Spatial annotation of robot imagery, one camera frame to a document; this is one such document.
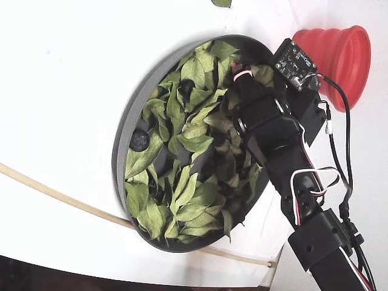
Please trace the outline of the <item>pink-tipped gripper finger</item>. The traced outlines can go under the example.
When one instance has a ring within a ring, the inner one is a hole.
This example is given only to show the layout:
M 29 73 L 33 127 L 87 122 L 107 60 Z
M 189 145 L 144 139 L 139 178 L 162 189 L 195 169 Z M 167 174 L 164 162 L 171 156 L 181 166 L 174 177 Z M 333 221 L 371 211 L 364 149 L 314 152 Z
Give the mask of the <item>pink-tipped gripper finger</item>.
M 253 77 L 251 67 L 247 64 L 233 62 L 231 65 L 233 82 L 243 99 L 254 100 L 259 95 L 259 85 Z

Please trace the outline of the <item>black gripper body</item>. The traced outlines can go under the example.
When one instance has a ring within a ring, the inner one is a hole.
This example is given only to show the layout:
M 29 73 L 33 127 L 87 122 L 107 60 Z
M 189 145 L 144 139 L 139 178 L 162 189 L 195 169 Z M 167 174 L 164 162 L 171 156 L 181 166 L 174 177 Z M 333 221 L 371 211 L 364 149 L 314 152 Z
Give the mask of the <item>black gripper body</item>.
M 312 145 L 324 122 L 325 111 L 319 108 L 318 92 L 305 89 L 296 92 L 294 89 L 264 88 L 261 86 L 238 90 L 242 97 L 233 108 L 235 125 L 243 125 L 241 133 L 248 132 L 255 127 L 269 122 L 281 115 L 295 118 L 305 130 L 305 141 Z

